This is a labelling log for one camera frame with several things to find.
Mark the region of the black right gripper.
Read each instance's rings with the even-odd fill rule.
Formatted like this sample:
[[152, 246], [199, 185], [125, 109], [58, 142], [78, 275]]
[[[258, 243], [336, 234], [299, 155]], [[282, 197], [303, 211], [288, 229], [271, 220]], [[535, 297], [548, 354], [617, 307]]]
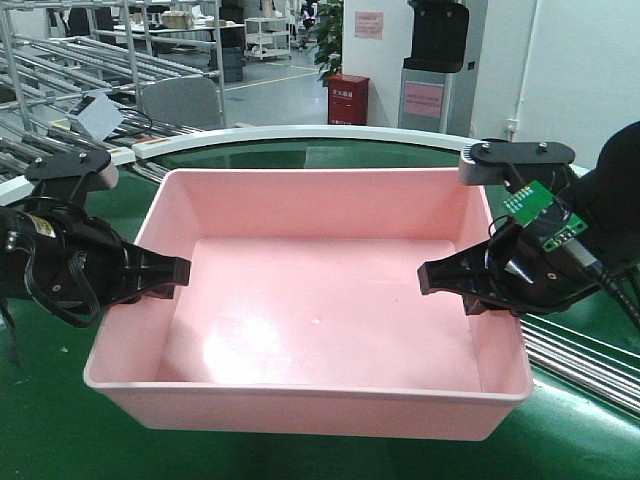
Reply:
[[492, 308], [492, 285], [509, 310], [551, 313], [567, 309], [597, 291], [604, 273], [602, 261], [581, 239], [591, 231], [591, 225], [584, 215], [577, 215], [588, 229], [558, 249], [545, 252], [507, 212], [506, 223], [490, 238], [487, 251], [470, 247], [424, 262], [417, 269], [421, 294], [460, 295], [465, 313], [479, 315]]

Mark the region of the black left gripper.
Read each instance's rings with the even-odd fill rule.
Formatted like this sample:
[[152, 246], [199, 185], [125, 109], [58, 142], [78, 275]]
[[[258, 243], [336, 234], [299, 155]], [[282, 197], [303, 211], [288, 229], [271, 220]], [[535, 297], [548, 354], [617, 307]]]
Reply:
[[144, 296], [170, 300], [191, 261], [128, 243], [106, 221], [53, 199], [1, 209], [1, 295], [57, 316], [96, 315]]

